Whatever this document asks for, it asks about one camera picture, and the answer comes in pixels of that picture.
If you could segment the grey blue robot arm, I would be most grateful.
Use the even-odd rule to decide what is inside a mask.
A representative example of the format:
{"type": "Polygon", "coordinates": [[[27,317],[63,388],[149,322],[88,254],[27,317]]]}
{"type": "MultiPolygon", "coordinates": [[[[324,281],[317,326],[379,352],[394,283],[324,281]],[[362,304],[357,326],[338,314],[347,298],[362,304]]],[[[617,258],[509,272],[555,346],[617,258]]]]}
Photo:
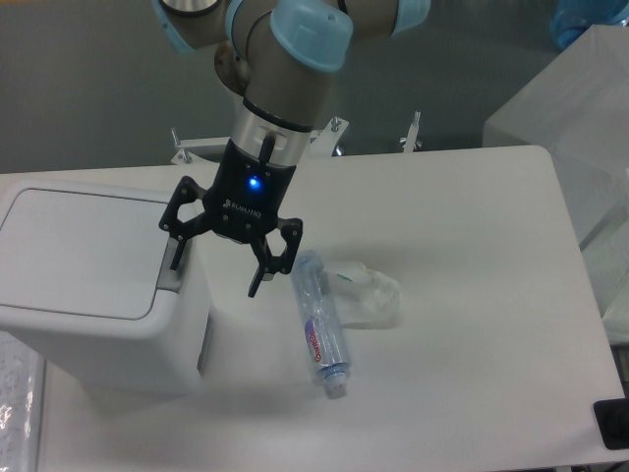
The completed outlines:
{"type": "Polygon", "coordinates": [[[153,8],[175,49],[228,52],[223,83],[242,99],[212,185],[182,178],[160,219],[177,244],[172,266],[190,240],[213,232],[252,248],[257,291],[293,267],[304,224],[278,211],[349,46],[417,27],[430,4],[157,1],[153,8]]]}

